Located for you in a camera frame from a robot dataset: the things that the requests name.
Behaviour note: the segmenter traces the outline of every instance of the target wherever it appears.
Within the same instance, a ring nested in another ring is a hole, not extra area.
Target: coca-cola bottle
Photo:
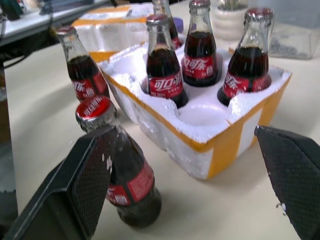
[[[268,28],[271,16],[255,8],[245,15],[245,32],[236,48],[223,87],[218,91],[219,101],[228,106],[239,93],[258,92],[271,84],[268,75]]]
[[[173,48],[179,48],[182,43],[179,40],[178,31],[174,19],[172,18],[169,0],[152,0],[152,3],[154,14],[165,14],[169,18],[169,31],[173,43]]]
[[[146,25],[149,31],[146,91],[151,96],[173,100],[177,108],[183,107],[188,96],[171,42],[169,18],[165,14],[150,15]]]
[[[63,26],[56,33],[63,47],[69,77],[78,100],[81,102],[95,95],[109,97],[107,81],[81,43],[77,30],[73,26]]]
[[[210,23],[210,1],[192,0],[190,25],[181,62],[183,80],[195,87],[214,85],[218,79],[216,41]]]
[[[114,145],[115,156],[106,198],[116,207],[121,220],[136,228],[152,224],[162,205],[154,172],[139,145],[121,126],[110,98],[99,95],[87,98],[77,107],[75,117],[86,133],[100,127],[110,128],[113,142],[105,144]]]

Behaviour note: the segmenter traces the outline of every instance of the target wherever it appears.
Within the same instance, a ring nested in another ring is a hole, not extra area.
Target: bottle neck
[[[148,29],[149,31],[149,55],[156,49],[174,50],[171,41],[169,26],[158,25]]]
[[[153,11],[154,11],[154,14],[165,14],[169,18],[172,18],[170,5],[168,1],[155,0],[153,2]]]
[[[198,8],[190,10],[190,25],[188,33],[193,32],[205,32],[205,33],[213,33],[209,8]]]
[[[63,47],[64,56],[67,62],[70,62],[77,57],[89,56],[78,36],[65,36],[60,38],[59,41]]]
[[[269,28],[265,22],[248,22],[238,48],[258,47],[262,53],[268,52]]]

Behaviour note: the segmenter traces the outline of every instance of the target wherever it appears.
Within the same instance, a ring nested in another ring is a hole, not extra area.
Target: desk
[[[188,2],[173,5],[171,11],[173,16],[184,20],[187,30]],[[230,46],[218,39],[216,43],[219,48]],[[311,137],[318,143],[320,113],[314,107],[320,105],[320,98],[318,87],[314,86],[320,76],[319,50],[310,61],[270,59],[272,65],[293,71],[272,126]],[[35,52],[7,69],[5,75],[17,204],[21,212],[83,132],[75,121],[74,111],[79,102],[60,45]],[[154,170],[162,211],[152,226],[133,230],[105,202],[94,240],[105,240],[106,235],[110,240],[299,240],[289,219],[276,208],[278,199],[258,144],[214,179],[198,181],[180,169],[121,111],[120,120]]]
[[[94,0],[94,4],[75,7],[66,11],[60,11],[53,14],[53,25],[71,22],[85,12],[102,7],[104,5],[111,6],[110,0]],[[0,46],[23,39],[33,34],[40,33],[48,28],[50,20],[49,15],[39,15],[40,10],[28,10],[21,15],[19,20],[7,21],[4,39],[0,42]]]

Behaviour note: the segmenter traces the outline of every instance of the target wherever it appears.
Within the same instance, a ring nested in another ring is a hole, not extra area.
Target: plant pot
[[[212,11],[212,28],[214,37],[228,41],[240,41],[244,34],[247,5],[240,4],[238,10],[223,10],[220,6]]]

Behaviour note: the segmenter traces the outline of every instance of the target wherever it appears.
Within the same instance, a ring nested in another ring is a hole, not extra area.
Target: red label
[[[184,55],[181,65],[183,73],[194,79],[211,77],[217,71],[213,56],[189,57]]]
[[[249,84],[250,80],[248,78],[237,77],[228,72],[223,84],[223,92],[227,97],[233,98],[239,93],[247,92],[250,87]],[[261,91],[269,87],[270,84],[271,79],[268,74],[266,74],[265,76],[254,79],[251,91]]]
[[[95,118],[105,113],[111,100],[106,96],[94,96],[86,99],[76,108],[76,113],[84,119]]]
[[[147,161],[145,161],[140,173],[127,183],[135,202],[139,202],[150,192],[150,189],[154,185],[154,180],[154,172]]]
[[[95,90],[89,79],[73,81],[73,89],[78,99],[86,99],[95,95]]]
[[[151,96],[170,99],[182,93],[184,86],[179,71],[175,75],[166,77],[148,76],[148,93]]]
[[[130,201],[126,194],[126,191],[121,185],[109,185],[108,191],[106,193],[106,199],[108,199],[110,203],[116,205],[130,205]]]
[[[98,92],[100,94],[103,94],[107,88],[107,82],[100,71],[93,76],[93,82],[95,83],[95,86],[98,89]]]
[[[173,43],[174,49],[177,49],[181,46],[181,42],[179,40],[179,37],[172,39],[172,43]]]

